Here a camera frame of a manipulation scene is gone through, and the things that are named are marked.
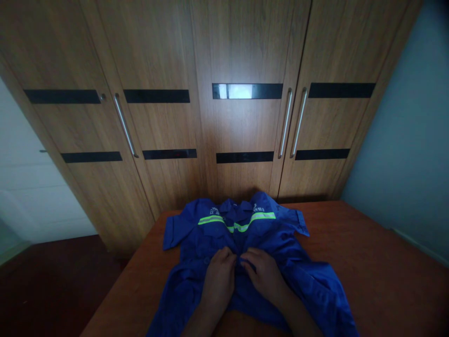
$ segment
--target blue shirt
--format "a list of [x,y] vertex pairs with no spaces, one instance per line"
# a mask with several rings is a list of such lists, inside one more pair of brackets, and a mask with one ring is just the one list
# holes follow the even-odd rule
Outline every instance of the blue shirt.
[[[285,281],[304,303],[325,336],[358,336],[343,287],[331,266],[312,262],[294,236],[309,236],[300,211],[256,193],[250,202],[215,205],[198,199],[167,219],[164,250],[181,244],[147,336],[179,336],[201,299],[210,259],[228,246],[240,256],[249,247],[269,253]],[[244,268],[235,267],[235,291],[228,310],[238,310],[289,331],[281,313],[254,288]]]

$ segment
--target red floor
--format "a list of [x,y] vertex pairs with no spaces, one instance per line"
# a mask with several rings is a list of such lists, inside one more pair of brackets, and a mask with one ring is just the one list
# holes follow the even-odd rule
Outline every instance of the red floor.
[[79,336],[125,265],[97,235],[31,246],[0,267],[0,335]]

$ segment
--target black glass strip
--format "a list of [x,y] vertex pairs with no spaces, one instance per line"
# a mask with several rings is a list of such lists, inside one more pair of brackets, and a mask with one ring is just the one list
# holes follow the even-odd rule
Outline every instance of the black glass strip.
[[345,159],[348,157],[349,150],[299,150],[296,151],[295,160]]
[[100,104],[96,90],[24,90],[33,104]]
[[76,162],[122,161],[120,152],[80,152],[61,154],[68,164]]
[[196,149],[146,150],[146,151],[142,151],[142,152],[144,153],[145,160],[196,158]]
[[281,99],[283,84],[212,83],[213,99]]
[[273,151],[217,153],[217,164],[273,161]]
[[126,89],[128,103],[190,103],[188,90]]
[[309,98],[370,98],[375,83],[312,83]]

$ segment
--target wooden table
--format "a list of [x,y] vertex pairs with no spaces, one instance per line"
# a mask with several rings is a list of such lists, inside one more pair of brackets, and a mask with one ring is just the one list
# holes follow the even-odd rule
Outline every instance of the wooden table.
[[[449,331],[449,269],[343,201],[287,204],[301,210],[310,238],[298,240],[314,261],[334,268],[361,336],[443,336]],[[163,213],[82,336],[144,336],[179,247],[162,251]],[[217,336],[283,336],[240,312],[228,312]]]

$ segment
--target hand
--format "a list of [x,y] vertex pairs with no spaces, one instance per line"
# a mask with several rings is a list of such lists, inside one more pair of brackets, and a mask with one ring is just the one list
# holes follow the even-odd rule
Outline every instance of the hand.
[[248,248],[241,258],[256,267],[254,271],[249,263],[241,262],[256,290],[279,309],[292,291],[282,278],[274,258],[257,248]]
[[218,319],[234,293],[236,259],[229,247],[224,247],[215,253],[207,268],[200,307]]

